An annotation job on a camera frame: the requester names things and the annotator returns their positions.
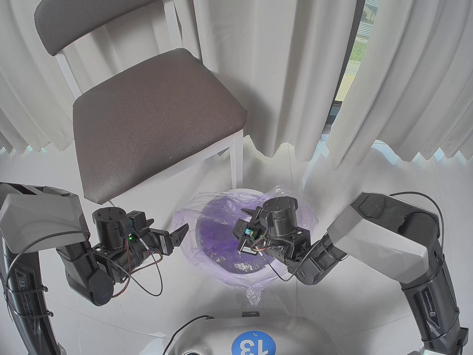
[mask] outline white tile floor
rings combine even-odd
[[[269,159],[259,154],[249,138],[244,145],[244,187],[263,192],[277,184],[299,190],[307,163],[299,163],[287,144]],[[48,147],[46,153],[0,155],[0,180],[22,184],[50,185],[81,195],[74,146],[63,152]],[[153,178],[114,199],[125,210],[143,210],[155,219],[156,228],[171,228],[173,212],[198,192],[231,188],[229,158],[214,156],[156,185]],[[315,162],[300,192],[319,217],[314,234],[318,239],[338,213],[362,190],[392,193],[417,190],[431,195],[446,219],[445,253],[461,309],[461,323],[473,326],[473,161],[461,156],[391,164],[371,149],[359,167],[330,168],[322,154]],[[421,197],[409,201],[434,207]],[[98,208],[81,199],[92,232],[91,220]],[[130,283],[126,293],[103,307],[95,307],[67,285],[62,262],[54,250],[40,253],[47,303],[55,313],[52,324],[57,340],[68,355],[161,354],[172,333],[182,323],[200,314],[234,317],[254,310],[245,292],[229,289],[200,269],[191,266],[178,249],[161,265],[164,292],[154,298]],[[141,271],[140,280],[158,290],[152,268]],[[319,323],[333,339],[341,355],[405,355],[420,345],[410,309],[398,283],[353,258],[340,263],[322,283],[308,287],[294,280],[273,282],[257,306],[262,315],[298,314]],[[0,303],[0,353],[26,353],[4,304]],[[465,347],[473,354],[473,345]]]

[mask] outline window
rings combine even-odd
[[[327,124],[332,124],[335,116],[340,110],[342,102],[345,100],[348,90],[358,72],[359,65],[366,51],[366,45],[373,29],[376,13],[380,0],[358,0],[355,8],[352,32],[348,41],[348,48],[345,54],[342,74],[338,82],[332,109],[330,110]]]

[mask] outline chair leg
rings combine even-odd
[[[230,166],[232,169],[232,188],[243,186],[243,129],[233,134],[230,146]]]

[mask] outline white chair frame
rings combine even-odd
[[[163,0],[164,12],[166,14],[166,22],[168,24],[169,37],[171,39],[171,45],[173,49],[182,47],[181,33],[179,31],[179,24],[177,21],[177,15],[174,7],[173,0]],[[69,63],[63,51],[60,51],[56,55],[56,59],[61,68],[62,74],[66,79],[74,98],[78,98],[82,95],[79,85],[70,69]],[[170,177],[178,174],[185,169],[204,161],[205,159],[222,152],[226,149],[230,149],[230,168],[232,175],[232,188],[241,188],[243,186],[243,129],[239,132],[229,135],[197,154],[191,155],[186,159],[174,164],[173,166],[161,171],[153,177],[153,181],[158,183],[169,179]]]

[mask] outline green grass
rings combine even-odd
[[[363,59],[363,55],[365,54],[365,51],[366,51],[366,44],[364,44],[363,42],[355,41],[355,44],[353,44],[352,53],[350,54],[350,60],[361,62],[361,60]]]

